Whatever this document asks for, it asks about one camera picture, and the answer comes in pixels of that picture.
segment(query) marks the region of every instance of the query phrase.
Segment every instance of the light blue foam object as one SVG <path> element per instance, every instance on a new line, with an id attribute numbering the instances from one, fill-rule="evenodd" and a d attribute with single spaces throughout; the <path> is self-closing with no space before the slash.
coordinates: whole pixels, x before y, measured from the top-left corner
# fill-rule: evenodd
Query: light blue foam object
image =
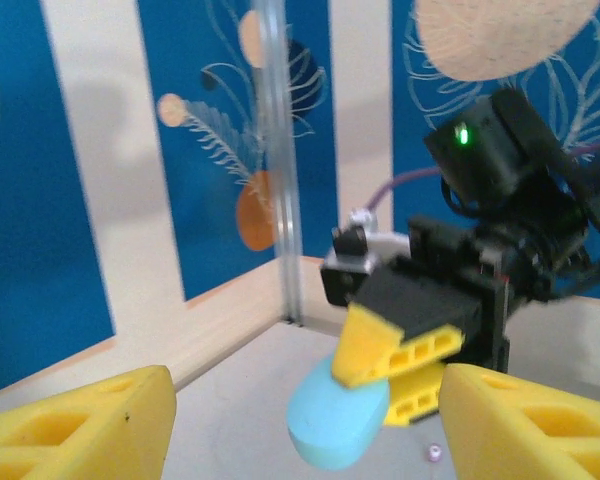
<path id="1" fill-rule="evenodd" d="M 389 382 L 356 389 L 331 376 L 333 354 L 320 362 L 293 394 L 287 428 L 308 464 L 342 470 L 356 463 L 382 428 L 389 408 Z"/>

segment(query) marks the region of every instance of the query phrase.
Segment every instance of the orange circle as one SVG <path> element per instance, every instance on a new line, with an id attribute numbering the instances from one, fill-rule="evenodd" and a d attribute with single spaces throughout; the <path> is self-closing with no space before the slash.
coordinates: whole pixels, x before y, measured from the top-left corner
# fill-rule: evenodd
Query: orange circle
<path id="1" fill-rule="evenodd" d="M 275 243 L 270 205 L 269 174 L 265 171 L 256 172 L 240 192 L 236 203 L 240 238 L 247 248 L 255 252 L 266 250 Z"/>

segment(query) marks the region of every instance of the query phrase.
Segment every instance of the yellow plastic part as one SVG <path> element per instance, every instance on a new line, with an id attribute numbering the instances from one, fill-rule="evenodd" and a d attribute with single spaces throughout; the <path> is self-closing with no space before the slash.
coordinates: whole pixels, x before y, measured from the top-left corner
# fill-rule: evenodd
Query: yellow plastic part
<path id="1" fill-rule="evenodd" d="M 439 410 L 459 480 L 600 480 L 600 403 L 473 365 Z"/>
<path id="2" fill-rule="evenodd" d="M 438 409 L 438 394 L 445 365 L 435 362 L 389 380 L 389 410 L 384 424 L 406 427 L 414 419 Z"/>
<path id="3" fill-rule="evenodd" d="M 1 413 L 0 480 L 159 480 L 175 413 L 164 366 Z"/>
<path id="4" fill-rule="evenodd" d="M 460 351 L 462 331 L 451 325 L 403 342 L 405 332 L 371 310 L 351 303 L 331 373 L 347 388 L 412 372 Z"/>

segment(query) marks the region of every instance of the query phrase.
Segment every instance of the small pink bead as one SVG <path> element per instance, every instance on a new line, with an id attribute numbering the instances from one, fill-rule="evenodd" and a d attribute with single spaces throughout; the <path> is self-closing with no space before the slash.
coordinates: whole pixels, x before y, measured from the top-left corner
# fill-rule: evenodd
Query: small pink bead
<path id="1" fill-rule="evenodd" d="M 437 443 L 432 443 L 431 445 L 429 445 L 429 448 L 427 450 L 427 460 L 429 460 L 432 463 L 436 463 L 439 462 L 441 458 L 442 447 Z"/>

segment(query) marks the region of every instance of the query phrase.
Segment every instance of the green led light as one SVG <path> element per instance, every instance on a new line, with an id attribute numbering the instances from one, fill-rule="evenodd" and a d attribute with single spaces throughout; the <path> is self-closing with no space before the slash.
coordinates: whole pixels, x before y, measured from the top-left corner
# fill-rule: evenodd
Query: green led light
<path id="1" fill-rule="evenodd" d="M 455 128 L 456 140 L 460 145 L 469 144 L 469 129 L 464 123 L 461 123 Z"/>

